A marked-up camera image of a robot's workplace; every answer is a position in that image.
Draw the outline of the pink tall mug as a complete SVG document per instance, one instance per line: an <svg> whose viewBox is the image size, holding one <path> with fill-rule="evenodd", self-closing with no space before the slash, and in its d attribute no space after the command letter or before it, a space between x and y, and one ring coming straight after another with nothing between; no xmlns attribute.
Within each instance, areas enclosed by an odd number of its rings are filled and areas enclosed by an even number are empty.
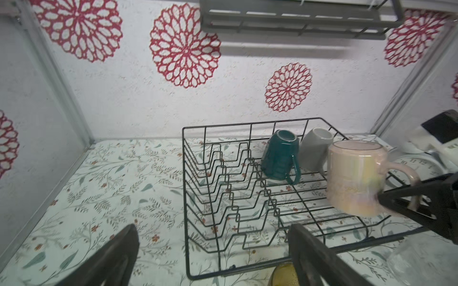
<svg viewBox="0 0 458 286"><path fill-rule="evenodd" d="M379 143L358 140L337 141L329 146L327 158L327 198L341 212L360 217L387 213L401 216L383 207L378 194L384 192L388 171L405 173L410 185L421 183L412 168L388 160L388 151Z"/></svg>

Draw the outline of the black wire dish rack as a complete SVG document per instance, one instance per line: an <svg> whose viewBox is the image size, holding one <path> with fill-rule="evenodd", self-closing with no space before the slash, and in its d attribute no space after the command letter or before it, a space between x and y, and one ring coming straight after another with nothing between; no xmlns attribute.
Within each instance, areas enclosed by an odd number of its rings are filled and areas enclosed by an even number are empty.
<svg viewBox="0 0 458 286"><path fill-rule="evenodd" d="M301 224L337 253L400 241L426 231L386 213L361 218L326 198L323 172L304 170L291 185L266 177L261 159L279 130L302 138L313 128L346 140L329 122L308 119L207 125L182 129L184 252L191 280L270 268L289 260L287 233Z"/></svg>

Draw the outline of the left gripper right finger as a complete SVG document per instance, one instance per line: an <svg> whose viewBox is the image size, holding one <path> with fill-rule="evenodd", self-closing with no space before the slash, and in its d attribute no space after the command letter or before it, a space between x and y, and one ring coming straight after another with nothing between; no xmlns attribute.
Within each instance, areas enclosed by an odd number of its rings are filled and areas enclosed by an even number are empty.
<svg viewBox="0 0 458 286"><path fill-rule="evenodd" d="M291 225L287 240L299 285L371 285L302 225Z"/></svg>

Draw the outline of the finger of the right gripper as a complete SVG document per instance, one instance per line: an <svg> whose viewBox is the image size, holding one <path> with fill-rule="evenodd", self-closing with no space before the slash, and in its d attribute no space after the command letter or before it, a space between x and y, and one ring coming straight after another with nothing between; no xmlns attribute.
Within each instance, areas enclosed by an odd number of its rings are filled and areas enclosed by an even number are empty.
<svg viewBox="0 0 458 286"><path fill-rule="evenodd" d="M417 185L378 194L381 206L458 243L458 174L445 174Z"/></svg>

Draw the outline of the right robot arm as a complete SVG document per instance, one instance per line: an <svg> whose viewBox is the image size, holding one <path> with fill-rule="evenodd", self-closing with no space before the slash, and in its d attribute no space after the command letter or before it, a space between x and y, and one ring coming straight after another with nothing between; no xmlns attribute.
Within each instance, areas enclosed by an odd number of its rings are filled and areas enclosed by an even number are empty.
<svg viewBox="0 0 458 286"><path fill-rule="evenodd" d="M436 234L458 242L458 113L447 110L407 133L388 152L388 160L410 167L420 182L390 167L390 189L378 194L383 210L407 217Z"/></svg>

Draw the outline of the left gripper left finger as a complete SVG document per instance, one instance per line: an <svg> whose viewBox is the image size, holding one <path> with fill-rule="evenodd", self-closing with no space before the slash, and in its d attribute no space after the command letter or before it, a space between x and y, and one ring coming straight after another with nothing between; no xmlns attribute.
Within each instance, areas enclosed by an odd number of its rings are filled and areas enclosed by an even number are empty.
<svg viewBox="0 0 458 286"><path fill-rule="evenodd" d="M134 224L127 225L77 270L58 282L59 286L127 286L139 251Z"/></svg>

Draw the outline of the grey mug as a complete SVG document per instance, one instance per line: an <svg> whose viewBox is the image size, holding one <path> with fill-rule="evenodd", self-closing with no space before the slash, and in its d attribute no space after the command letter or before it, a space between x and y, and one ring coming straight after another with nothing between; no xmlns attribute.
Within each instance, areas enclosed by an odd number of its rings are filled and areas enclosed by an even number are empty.
<svg viewBox="0 0 458 286"><path fill-rule="evenodd" d="M326 129L313 128L302 139L299 148L299 166L310 172L323 171L329 146L333 143L333 135Z"/></svg>

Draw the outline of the amber textured glass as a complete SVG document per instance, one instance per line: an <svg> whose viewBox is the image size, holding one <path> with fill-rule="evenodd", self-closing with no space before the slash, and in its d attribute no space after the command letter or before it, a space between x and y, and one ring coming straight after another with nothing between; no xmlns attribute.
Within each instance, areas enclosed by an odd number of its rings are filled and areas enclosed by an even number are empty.
<svg viewBox="0 0 458 286"><path fill-rule="evenodd" d="M268 286L299 286L293 263L282 263L273 270Z"/></svg>

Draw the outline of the teal mug cream inside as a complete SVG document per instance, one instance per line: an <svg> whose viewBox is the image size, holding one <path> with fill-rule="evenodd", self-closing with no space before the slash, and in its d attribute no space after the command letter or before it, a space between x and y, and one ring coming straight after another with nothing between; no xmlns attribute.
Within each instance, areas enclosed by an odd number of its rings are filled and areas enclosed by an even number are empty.
<svg viewBox="0 0 458 286"><path fill-rule="evenodd" d="M301 179L298 153L298 137L291 131L277 130L268 140L261 159L261 170L269 179L296 185Z"/></svg>

